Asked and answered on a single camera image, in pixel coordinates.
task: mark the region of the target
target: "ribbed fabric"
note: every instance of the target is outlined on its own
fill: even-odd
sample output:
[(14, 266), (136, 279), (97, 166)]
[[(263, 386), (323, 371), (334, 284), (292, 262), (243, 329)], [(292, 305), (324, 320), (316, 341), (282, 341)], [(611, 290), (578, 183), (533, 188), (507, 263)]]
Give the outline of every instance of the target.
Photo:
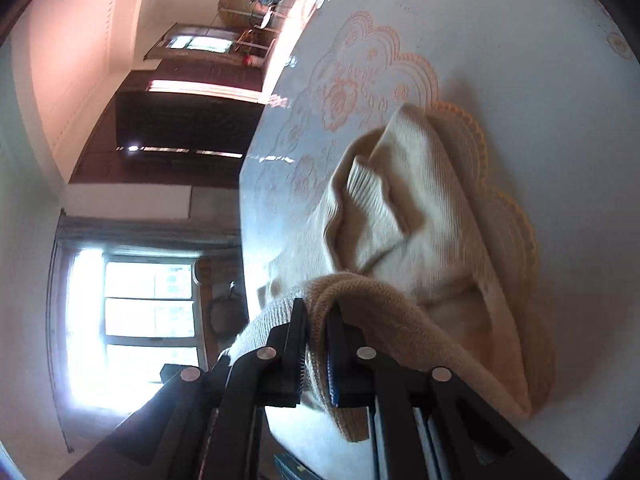
[[(508, 418), (527, 418), (530, 398), (545, 397), (529, 391), (518, 330), (473, 212), (418, 108), (402, 106), (384, 131), (348, 147), (269, 272), (274, 301), (229, 353), (264, 345), (271, 327), (289, 319), (293, 298), (304, 298), (312, 327), (305, 402), (326, 410), (349, 440), (366, 438), (367, 426), (362, 410), (329, 407), (323, 332), (335, 301), (368, 344), (410, 368), (450, 367)], [(532, 384), (552, 383), (552, 365), (532, 366), (535, 353), (525, 358), (527, 369), (550, 374)]]

